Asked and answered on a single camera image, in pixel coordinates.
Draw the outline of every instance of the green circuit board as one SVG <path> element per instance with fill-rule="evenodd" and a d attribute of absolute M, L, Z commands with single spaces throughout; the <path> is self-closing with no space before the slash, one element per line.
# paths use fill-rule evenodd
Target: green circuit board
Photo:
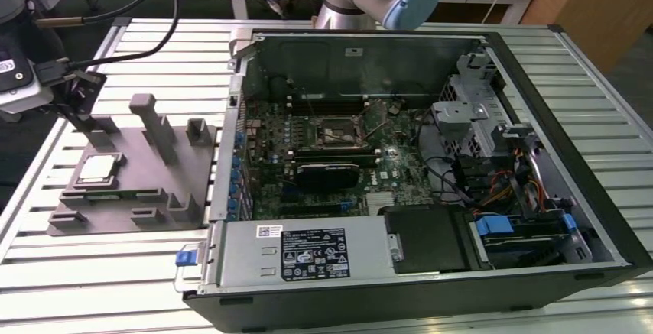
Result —
<path fill-rule="evenodd" d="M 343 205 L 339 216 L 367 216 L 365 196 L 377 192 L 391 193 L 395 205 L 434 202 L 416 148 L 411 145 L 419 111 L 392 109 L 389 113 L 392 103 L 389 99 L 372 100 L 361 115 L 349 116 L 292 116 L 281 105 L 267 102 L 247 106 L 253 219 L 317 217 L 311 212 L 287 217 L 279 210 L 284 206 L 335 204 Z M 293 192 L 288 197 L 288 190 L 295 189 L 296 167 L 285 158 L 288 151 L 329 146 L 373 150 L 373 163 L 360 167 L 357 184 L 332 193 Z"/>

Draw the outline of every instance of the power supply label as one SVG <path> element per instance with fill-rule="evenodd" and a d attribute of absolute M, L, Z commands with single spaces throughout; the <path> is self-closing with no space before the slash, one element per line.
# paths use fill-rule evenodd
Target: power supply label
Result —
<path fill-rule="evenodd" d="M 281 278 L 287 282 L 348 277 L 344 229 L 281 232 Z"/>

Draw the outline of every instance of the aluminum table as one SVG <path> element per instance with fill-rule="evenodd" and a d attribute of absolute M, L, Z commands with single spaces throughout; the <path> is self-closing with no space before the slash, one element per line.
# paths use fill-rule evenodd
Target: aluminum table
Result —
<path fill-rule="evenodd" d="M 231 30 L 308 25 L 181 20 L 158 54 L 97 68 L 108 80 L 93 113 L 112 115 L 118 126 L 136 126 L 129 98 L 133 93 L 150 92 L 156 110 L 168 115 L 172 125 L 203 117 L 220 126 L 231 75 Z M 112 27 L 97 57 L 148 50 L 168 27 L 169 20 L 152 19 L 133 19 Z M 566 35 L 543 26 L 428 24 L 422 30 L 500 33 L 620 213 L 653 251 L 653 133 Z M 523 117 L 518 103 L 512 106 Z M 186 243 L 204 239 L 205 229 L 68 237 L 45 234 L 85 143 L 84 136 L 58 120 L 0 217 L 0 333 L 215 333 L 172 287 L 174 253 Z M 184 279 L 197 278 L 199 267 L 184 271 Z M 582 291 L 540 310 L 289 332 L 653 332 L 651 278 L 649 273 L 614 287 Z"/>

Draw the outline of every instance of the floor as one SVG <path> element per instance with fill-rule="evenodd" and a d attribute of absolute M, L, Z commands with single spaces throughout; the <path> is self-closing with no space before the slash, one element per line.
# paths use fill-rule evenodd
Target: floor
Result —
<path fill-rule="evenodd" d="M 92 15 L 125 5 L 128 0 L 62 0 L 57 6 L 58 16 Z M 287 6 L 288 19 L 308 19 L 312 9 L 307 1 L 292 2 Z M 231 4 L 227 0 L 181 0 L 181 18 L 232 19 Z M 261 1 L 248 1 L 251 19 L 276 19 L 275 13 Z M 169 0 L 148 0 L 130 13 L 132 17 L 168 18 Z M 60 36 L 72 60 L 88 59 L 108 31 L 108 24 L 92 27 L 68 28 Z M 607 79 L 653 126 L 653 32 L 646 32 L 622 58 Z M 54 116 L 32 111 L 24 114 L 18 123 L 0 120 L 0 211 L 10 198 L 12 185 L 20 182 L 25 170 L 48 135 Z"/>

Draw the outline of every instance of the open computer tower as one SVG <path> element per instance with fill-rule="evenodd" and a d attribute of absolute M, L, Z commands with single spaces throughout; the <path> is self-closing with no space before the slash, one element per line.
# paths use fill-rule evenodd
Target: open computer tower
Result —
<path fill-rule="evenodd" d="M 243 30 L 201 283 L 224 332 L 530 310 L 650 269 L 495 33 Z"/>

